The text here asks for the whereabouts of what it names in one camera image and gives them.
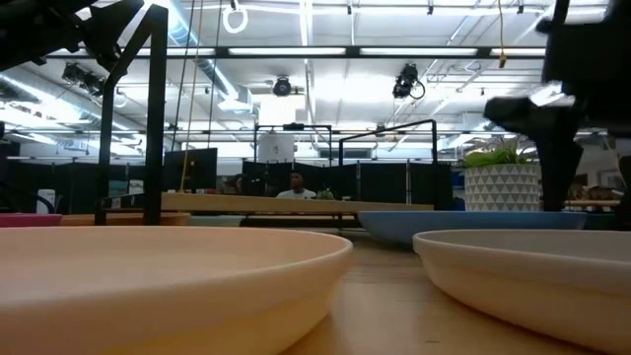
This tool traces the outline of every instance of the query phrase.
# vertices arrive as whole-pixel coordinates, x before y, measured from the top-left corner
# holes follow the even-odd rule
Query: black stand
[[[133,37],[112,68],[104,87],[97,179],[95,225],[106,224],[112,201],[109,194],[109,159],[114,89],[143,44],[151,37],[149,64],[149,100],[147,107],[147,152],[145,157],[144,224],[159,225],[162,202],[163,133],[165,122],[165,84],[167,76],[167,35],[169,10],[152,5],[138,25]]]

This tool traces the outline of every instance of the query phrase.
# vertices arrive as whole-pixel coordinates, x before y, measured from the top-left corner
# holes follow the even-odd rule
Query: table surface
[[[593,353],[460,304],[411,251],[354,243],[355,267],[331,314],[283,355]]]

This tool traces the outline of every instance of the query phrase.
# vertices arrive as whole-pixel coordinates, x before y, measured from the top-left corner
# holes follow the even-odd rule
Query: plate
[[[1,213],[0,228],[52,227],[61,221],[59,214]]]
[[[412,245],[416,233],[475,229],[582,229],[587,213],[579,212],[361,212],[362,226],[377,240]]]
[[[414,237],[436,286],[491,316],[631,353],[631,233],[442,231]]]
[[[1,354],[277,354],[328,313],[350,242],[198,227],[0,230]]]

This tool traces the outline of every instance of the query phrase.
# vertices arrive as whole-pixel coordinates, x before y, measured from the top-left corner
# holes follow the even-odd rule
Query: pink bowl
[[[61,222],[61,215],[35,213],[0,214],[0,228],[52,227],[59,225],[59,222]]]

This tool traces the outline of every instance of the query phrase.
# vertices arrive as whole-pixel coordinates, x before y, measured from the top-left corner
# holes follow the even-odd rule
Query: person
[[[292,171],[290,185],[292,189],[279,193],[278,198],[311,199],[316,193],[305,188],[305,179],[298,171]]]

